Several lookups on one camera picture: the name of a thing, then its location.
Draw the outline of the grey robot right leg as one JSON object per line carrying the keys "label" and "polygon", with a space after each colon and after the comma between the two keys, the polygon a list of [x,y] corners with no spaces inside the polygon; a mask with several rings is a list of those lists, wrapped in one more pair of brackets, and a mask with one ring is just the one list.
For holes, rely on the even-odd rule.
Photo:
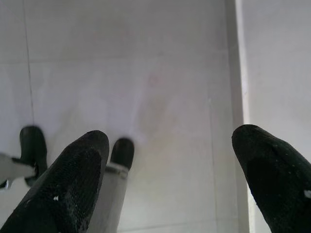
{"label": "grey robot right leg", "polygon": [[115,142],[87,233],[117,233],[134,151],[129,138]]}

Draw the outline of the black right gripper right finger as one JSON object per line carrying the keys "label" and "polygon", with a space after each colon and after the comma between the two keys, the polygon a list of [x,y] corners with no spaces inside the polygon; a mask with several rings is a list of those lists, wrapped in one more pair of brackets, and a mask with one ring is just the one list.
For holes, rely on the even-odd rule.
{"label": "black right gripper right finger", "polygon": [[259,126],[234,130],[232,146],[272,233],[311,233],[311,163]]}

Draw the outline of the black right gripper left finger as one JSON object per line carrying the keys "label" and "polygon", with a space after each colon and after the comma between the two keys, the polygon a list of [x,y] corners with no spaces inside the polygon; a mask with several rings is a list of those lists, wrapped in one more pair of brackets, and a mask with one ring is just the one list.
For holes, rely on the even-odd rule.
{"label": "black right gripper left finger", "polygon": [[0,233],[87,233],[109,156],[105,133],[69,144],[8,217]]}

